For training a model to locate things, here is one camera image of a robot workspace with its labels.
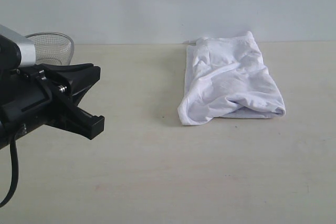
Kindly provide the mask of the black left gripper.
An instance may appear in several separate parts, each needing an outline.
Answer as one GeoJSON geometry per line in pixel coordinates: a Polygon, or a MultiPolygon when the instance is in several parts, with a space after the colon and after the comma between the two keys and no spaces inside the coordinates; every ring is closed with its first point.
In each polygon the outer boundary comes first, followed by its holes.
{"type": "Polygon", "coordinates": [[[1,70],[1,148],[44,124],[49,104],[50,126],[94,139],[104,131],[105,117],[91,115],[77,105],[100,80],[100,74],[101,68],[92,63],[1,70]],[[63,95],[53,98],[45,84],[48,80],[59,90],[63,86],[63,94],[70,100],[63,95]]]}

